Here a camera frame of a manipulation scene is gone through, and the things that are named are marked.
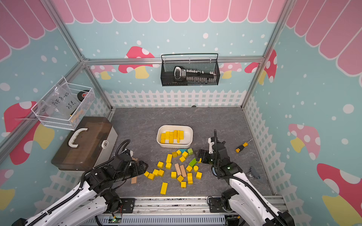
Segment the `long yellow block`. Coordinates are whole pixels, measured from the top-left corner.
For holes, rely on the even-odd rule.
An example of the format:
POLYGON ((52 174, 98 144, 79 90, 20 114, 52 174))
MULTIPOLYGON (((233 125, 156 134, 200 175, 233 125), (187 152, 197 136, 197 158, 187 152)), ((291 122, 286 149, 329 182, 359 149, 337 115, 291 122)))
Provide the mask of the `long yellow block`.
POLYGON ((161 138, 160 138, 160 143, 161 143, 161 144, 164 144, 165 141, 166 141, 166 134, 165 134, 165 133, 162 133, 162 134, 161 134, 161 138))
POLYGON ((174 133, 170 132, 169 133, 169 144, 173 144, 173 141, 174 141, 174 133))

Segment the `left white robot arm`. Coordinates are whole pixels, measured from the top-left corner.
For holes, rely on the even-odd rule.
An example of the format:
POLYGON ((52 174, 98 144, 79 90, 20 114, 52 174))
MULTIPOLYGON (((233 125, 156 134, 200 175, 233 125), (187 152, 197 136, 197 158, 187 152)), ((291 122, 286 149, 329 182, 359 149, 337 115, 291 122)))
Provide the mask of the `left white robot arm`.
POLYGON ((146 173, 148 165, 134 160, 127 149, 129 139, 123 141, 108 161, 85 171, 69 193, 50 207, 29 219, 19 218, 14 226, 79 226, 103 213, 117 213, 124 207, 116 193, 116 182, 146 173))

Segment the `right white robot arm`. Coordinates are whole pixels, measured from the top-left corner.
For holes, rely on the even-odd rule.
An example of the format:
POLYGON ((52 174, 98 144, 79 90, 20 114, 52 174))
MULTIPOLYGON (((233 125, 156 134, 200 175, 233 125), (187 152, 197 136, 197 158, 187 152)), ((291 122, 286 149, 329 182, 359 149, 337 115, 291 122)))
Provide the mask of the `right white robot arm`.
POLYGON ((293 217, 281 212, 266 200, 249 181, 242 168, 232 162, 225 142, 217 137, 217 130, 210 138, 209 149, 199 150, 197 160, 211 165, 218 179, 225 180, 231 187, 222 193, 221 202, 225 211, 239 214, 250 226, 294 226, 293 217))

